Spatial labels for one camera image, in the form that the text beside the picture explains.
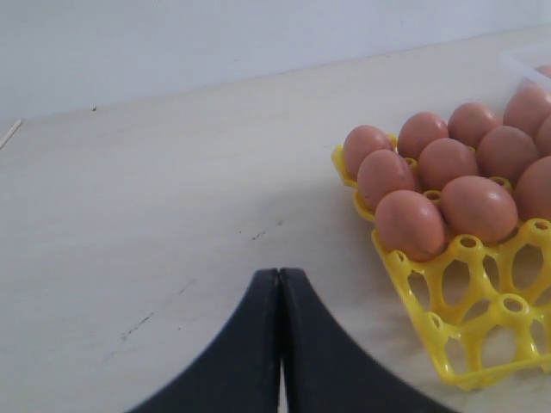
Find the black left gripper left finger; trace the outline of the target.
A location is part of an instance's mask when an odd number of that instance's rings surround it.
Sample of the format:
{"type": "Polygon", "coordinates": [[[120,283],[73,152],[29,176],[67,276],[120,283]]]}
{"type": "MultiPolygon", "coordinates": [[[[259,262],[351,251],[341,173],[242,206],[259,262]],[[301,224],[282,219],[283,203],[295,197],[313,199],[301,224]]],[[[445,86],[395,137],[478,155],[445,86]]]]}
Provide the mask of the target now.
{"type": "Polygon", "coordinates": [[[277,412],[281,352],[278,270],[258,270],[220,333],[133,412],[277,412]]]}

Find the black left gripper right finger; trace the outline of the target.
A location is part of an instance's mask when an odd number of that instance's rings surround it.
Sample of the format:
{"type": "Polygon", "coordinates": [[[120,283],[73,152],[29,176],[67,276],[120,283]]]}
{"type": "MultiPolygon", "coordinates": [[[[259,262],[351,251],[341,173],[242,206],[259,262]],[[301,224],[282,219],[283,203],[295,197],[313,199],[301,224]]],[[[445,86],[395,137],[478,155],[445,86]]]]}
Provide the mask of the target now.
{"type": "Polygon", "coordinates": [[[303,270],[283,268],[279,278],[285,314],[282,361],[289,412],[451,411],[362,350],[322,303],[303,270]]]}

